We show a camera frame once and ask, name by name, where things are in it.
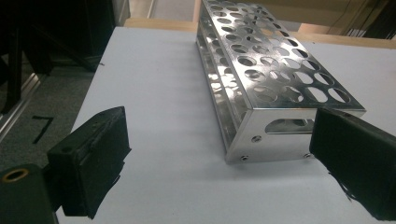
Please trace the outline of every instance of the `gray floor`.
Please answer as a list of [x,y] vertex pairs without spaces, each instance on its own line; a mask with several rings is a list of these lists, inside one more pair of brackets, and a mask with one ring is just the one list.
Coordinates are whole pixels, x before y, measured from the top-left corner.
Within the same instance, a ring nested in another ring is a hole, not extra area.
[[[24,163],[47,164],[46,152],[70,133],[92,76],[79,67],[58,67],[45,77],[0,143],[0,170]],[[53,121],[34,143],[48,122],[39,118]]]

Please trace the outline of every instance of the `screw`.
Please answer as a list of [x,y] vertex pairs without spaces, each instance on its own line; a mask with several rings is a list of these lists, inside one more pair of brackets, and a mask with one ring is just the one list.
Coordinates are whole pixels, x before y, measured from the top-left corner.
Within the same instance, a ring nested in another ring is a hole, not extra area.
[[248,160],[248,156],[242,156],[241,157],[241,161],[247,161]]
[[259,135],[256,135],[256,136],[254,136],[254,137],[251,138],[251,142],[252,142],[252,143],[258,143],[258,142],[260,142],[261,140],[262,140],[262,137],[259,136]]

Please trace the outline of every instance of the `white surface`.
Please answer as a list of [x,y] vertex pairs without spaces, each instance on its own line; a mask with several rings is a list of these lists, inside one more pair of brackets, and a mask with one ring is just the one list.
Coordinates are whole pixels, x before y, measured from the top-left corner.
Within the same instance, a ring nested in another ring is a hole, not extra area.
[[[368,109],[364,119],[396,134],[395,50],[304,45]],[[102,63],[75,128],[124,105],[133,150],[94,223],[377,222],[316,160],[225,163],[195,34],[117,28]]]

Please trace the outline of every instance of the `metal rack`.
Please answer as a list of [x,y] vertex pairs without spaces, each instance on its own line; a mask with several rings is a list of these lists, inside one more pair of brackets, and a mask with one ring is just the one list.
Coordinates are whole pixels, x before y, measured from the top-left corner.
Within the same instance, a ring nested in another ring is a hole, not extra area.
[[309,157],[317,108],[365,112],[261,5],[204,0],[197,45],[228,162]]

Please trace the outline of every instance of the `black marking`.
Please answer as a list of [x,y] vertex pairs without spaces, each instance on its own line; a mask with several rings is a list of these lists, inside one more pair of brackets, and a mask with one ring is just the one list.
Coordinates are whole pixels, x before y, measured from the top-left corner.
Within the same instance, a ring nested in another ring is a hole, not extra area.
[[33,141],[33,144],[37,144],[38,141],[40,141],[40,139],[43,137],[44,133],[47,131],[48,127],[50,126],[50,124],[53,121],[53,118],[50,117],[40,117],[40,116],[32,116],[32,119],[46,119],[47,120],[47,124],[46,126],[44,126],[44,128],[41,130],[40,134],[38,135],[38,137],[35,139],[35,141]]

